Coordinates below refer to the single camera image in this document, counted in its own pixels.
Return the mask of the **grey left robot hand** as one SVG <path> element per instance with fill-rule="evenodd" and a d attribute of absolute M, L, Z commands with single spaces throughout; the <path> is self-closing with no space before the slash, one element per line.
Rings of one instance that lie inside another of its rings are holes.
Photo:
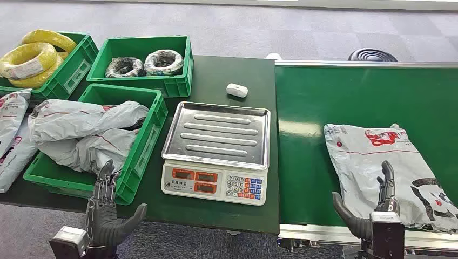
<path fill-rule="evenodd" d="M 147 213 L 147 204 L 140 204 L 135 213 L 123 222 L 117 218 L 116 183 L 119 174 L 115 172 L 113 160 L 101 168 L 88 199 L 86 225 L 93 246 L 114 247 L 123 241 L 140 225 Z"/>

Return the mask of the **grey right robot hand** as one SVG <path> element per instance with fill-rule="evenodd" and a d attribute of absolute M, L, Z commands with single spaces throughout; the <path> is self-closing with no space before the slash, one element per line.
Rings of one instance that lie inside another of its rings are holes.
<path fill-rule="evenodd" d="M 404 224 L 399 217 L 399 205 L 395 198 L 394 169 L 388 161 L 381 164 L 384 177 L 377 177 L 379 196 L 376 208 L 369 214 L 369 218 L 355 216 L 344 204 L 337 192 L 332 192 L 333 207 L 342 218 L 349 231 L 357 238 L 366 241 L 374 240 L 374 225 L 386 224 L 399 226 L 404 231 Z"/>

